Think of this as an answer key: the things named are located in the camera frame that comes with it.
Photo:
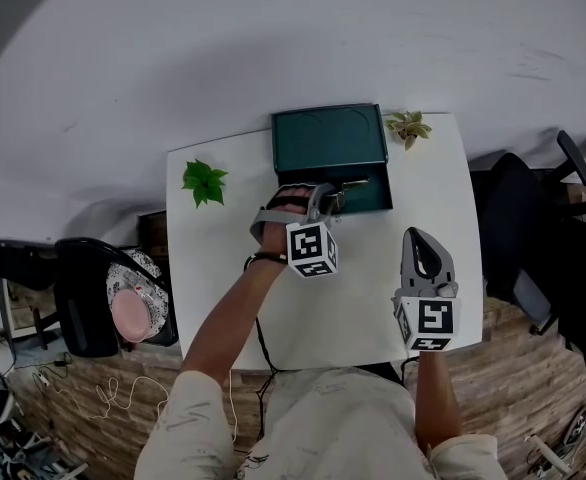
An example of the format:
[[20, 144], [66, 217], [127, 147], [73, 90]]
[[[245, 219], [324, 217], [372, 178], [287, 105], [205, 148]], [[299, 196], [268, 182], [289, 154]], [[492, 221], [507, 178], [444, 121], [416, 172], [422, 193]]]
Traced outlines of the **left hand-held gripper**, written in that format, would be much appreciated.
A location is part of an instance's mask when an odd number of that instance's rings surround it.
[[[287, 265], [302, 278], [338, 272], [338, 246], [327, 226], [342, 218], [342, 210], [336, 209], [337, 188], [330, 183], [309, 184], [308, 188], [311, 190], [309, 198], [274, 198], [268, 206], [260, 208], [250, 228], [251, 235], [261, 243], [265, 223], [284, 224], [287, 252], [257, 252], [249, 257], [249, 263], [269, 260]], [[274, 210], [274, 207], [286, 204], [305, 206], [306, 213]]]

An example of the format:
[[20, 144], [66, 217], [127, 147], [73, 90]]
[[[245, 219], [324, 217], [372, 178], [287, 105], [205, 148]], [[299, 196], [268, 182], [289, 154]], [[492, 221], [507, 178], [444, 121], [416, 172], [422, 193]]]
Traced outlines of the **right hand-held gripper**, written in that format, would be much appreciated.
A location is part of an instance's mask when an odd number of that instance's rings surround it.
[[406, 350], [446, 351], [458, 334], [461, 314], [451, 254], [429, 233], [409, 227], [402, 240], [400, 275], [403, 289], [392, 301]]

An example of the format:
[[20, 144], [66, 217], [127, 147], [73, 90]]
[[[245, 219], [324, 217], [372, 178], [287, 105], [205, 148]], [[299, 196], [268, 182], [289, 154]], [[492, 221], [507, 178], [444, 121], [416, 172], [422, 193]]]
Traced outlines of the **person's left hand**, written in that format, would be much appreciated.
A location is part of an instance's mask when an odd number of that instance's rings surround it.
[[[301, 186], [289, 189], [282, 189], [276, 195], [281, 197], [308, 198], [313, 192], [311, 187]], [[274, 207], [275, 211], [288, 212], [294, 214], [305, 214], [306, 207], [295, 204], [286, 204]], [[262, 242], [260, 252], [269, 252], [275, 254], [285, 254], [287, 252], [286, 228], [284, 224], [267, 222], [263, 227]]]

